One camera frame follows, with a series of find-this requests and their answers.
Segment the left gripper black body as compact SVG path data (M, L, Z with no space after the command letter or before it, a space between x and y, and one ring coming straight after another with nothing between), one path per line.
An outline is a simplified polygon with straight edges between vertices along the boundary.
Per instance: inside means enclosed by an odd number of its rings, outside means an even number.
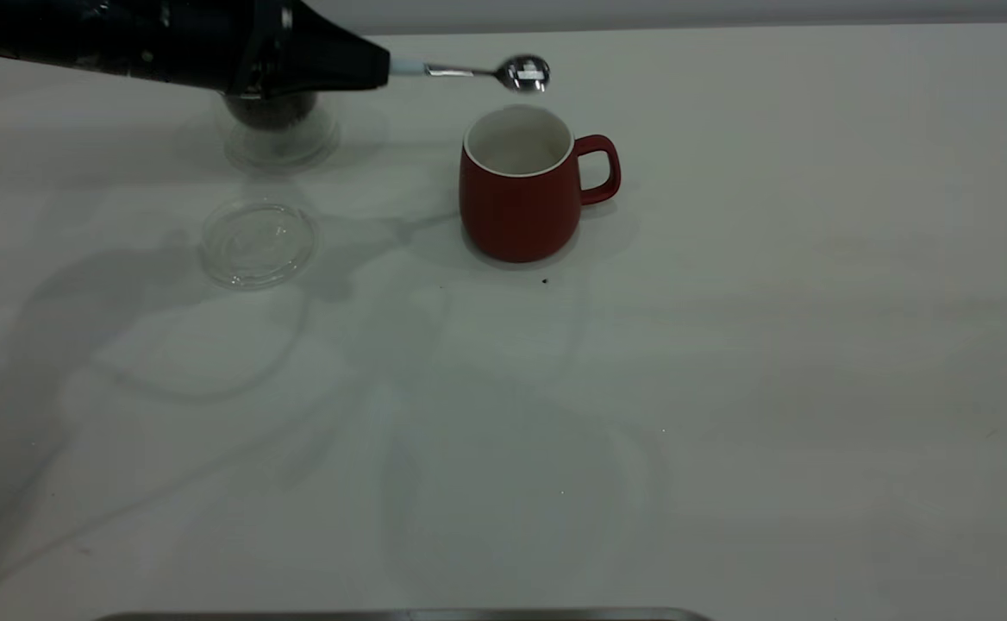
M294 1L126 1L129 76L266 94L296 21Z

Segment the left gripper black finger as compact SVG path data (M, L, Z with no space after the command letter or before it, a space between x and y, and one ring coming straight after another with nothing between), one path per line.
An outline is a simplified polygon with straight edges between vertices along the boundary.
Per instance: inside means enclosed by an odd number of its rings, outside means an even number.
M384 47L330 22L307 3L291 3L284 64L294 70L389 70Z
M278 66L253 79L250 94L353 93L389 82L390 66Z

